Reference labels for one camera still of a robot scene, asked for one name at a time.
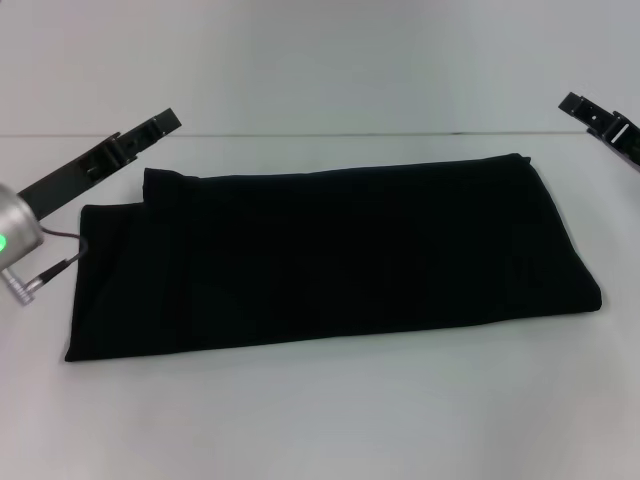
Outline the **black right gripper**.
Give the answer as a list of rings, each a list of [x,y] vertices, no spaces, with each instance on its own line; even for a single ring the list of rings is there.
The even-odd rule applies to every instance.
[[[619,112],[609,113],[570,92],[558,108],[587,127],[587,132],[639,170],[639,127]]]

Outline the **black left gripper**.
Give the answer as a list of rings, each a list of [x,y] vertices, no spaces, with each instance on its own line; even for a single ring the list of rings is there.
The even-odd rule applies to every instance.
[[[114,134],[78,158],[18,193],[37,220],[62,208],[101,181],[124,168],[138,154],[182,126],[171,108],[128,132]]]

